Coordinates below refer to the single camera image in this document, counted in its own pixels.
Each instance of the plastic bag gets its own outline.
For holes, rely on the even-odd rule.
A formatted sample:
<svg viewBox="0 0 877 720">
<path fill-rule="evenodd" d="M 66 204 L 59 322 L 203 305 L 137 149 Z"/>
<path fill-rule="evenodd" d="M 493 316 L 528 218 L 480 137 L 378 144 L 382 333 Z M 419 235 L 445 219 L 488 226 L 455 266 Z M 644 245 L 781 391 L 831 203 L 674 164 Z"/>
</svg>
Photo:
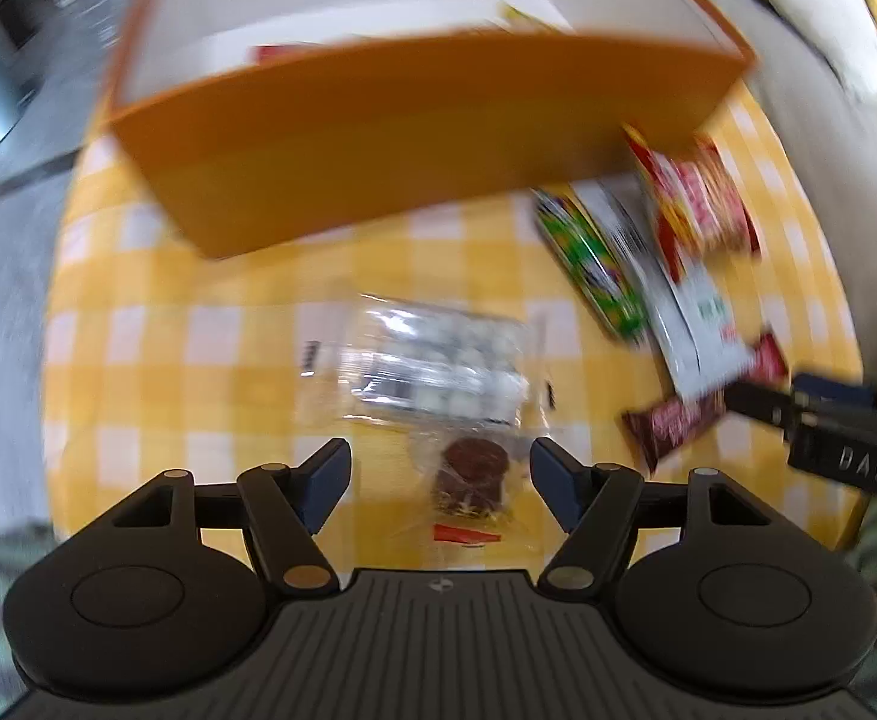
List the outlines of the plastic bag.
<svg viewBox="0 0 877 720">
<path fill-rule="evenodd" d="M 341 415 L 517 428 L 541 386 L 541 336 L 507 317 L 361 295 L 340 352 Z"/>
<path fill-rule="evenodd" d="M 531 547 L 511 505 L 528 479 L 531 441 L 514 431 L 486 428 L 411 434 L 409 454 L 430 490 L 432 508 L 422 516 L 430 520 L 434 542 L 480 547 L 509 541 Z"/>
</svg>

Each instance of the red snack package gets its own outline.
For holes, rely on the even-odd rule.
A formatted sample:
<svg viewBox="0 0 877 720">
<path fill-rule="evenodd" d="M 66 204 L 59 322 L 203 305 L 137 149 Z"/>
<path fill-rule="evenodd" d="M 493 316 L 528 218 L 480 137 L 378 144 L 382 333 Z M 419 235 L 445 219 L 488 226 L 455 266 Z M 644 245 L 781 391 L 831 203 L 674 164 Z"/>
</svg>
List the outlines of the red snack package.
<svg viewBox="0 0 877 720">
<path fill-rule="evenodd" d="M 625 138 L 651 198 L 651 229 L 672 281 L 685 276 L 683 257 L 758 252 L 755 226 L 710 138 L 696 138 L 696 153 L 687 160 L 652 151 L 631 127 L 625 128 Z"/>
<path fill-rule="evenodd" d="M 300 52 L 300 50 L 305 50 L 309 47 L 310 45 L 307 43 L 286 43 L 281 46 L 256 46 L 253 49 L 253 56 L 255 64 L 261 65 L 269 59 L 274 59 L 276 56 Z"/>
<path fill-rule="evenodd" d="M 755 359 L 743 378 L 761 384 L 785 380 L 789 367 L 771 331 L 762 333 L 752 351 Z M 622 422 L 638 442 L 649 473 L 655 472 L 658 461 L 699 437 L 725 414 L 722 395 L 718 389 L 689 403 L 673 395 L 643 412 L 622 413 Z"/>
</svg>

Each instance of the chocolate cookie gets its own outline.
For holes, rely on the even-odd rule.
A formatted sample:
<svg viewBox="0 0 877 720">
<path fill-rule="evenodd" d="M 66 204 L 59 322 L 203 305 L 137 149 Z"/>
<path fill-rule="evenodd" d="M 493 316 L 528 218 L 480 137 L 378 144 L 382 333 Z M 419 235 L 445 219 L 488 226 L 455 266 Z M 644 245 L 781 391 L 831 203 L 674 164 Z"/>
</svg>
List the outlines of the chocolate cookie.
<svg viewBox="0 0 877 720">
<path fill-rule="evenodd" d="M 450 514 L 480 517 L 502 507 L 508 453 L 488 439 L 458 439 L 442 452 L 435 479 L 438 507 Z"/>
</svg>

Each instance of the green snack package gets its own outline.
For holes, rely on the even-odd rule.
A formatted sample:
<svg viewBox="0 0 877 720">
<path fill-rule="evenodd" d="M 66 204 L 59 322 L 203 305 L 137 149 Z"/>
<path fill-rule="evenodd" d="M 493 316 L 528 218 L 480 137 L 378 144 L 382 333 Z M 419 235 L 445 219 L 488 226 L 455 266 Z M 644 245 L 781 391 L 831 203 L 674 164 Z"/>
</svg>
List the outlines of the green snack package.
<svg viewBox="0 0 877 720">
<path fill-rule="evenodd" d="M 533 189 L 535 222 L 558 261 L 616 338 L 638 343 L 648 326 L 645 307 L 571 190 Z"/>
</svg>

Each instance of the brown snack bar wrapper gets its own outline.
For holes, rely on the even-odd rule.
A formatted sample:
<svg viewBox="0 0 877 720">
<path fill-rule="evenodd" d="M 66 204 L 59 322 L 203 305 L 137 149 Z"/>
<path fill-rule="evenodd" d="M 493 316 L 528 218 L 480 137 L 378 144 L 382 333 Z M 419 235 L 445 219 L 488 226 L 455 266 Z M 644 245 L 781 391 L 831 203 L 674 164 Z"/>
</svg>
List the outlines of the brown snack bar wrapper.
<svg viewBox="0 0 877 720">
<path fill-rule="evenodd" d="M 770 330 L 762 333 L 752 351 L 755 359 L 743 378 L 777 384 L 788 376 L 789 367 Z M 722 395 L 723 391 L 717 389 L 688 403 L 673 395 L 641 412 L 622 414 L 622 422 L 637 440 L 649 473 L 655 472 L 658 461 L 699 437 L 725 414 Z"/>
</svg>

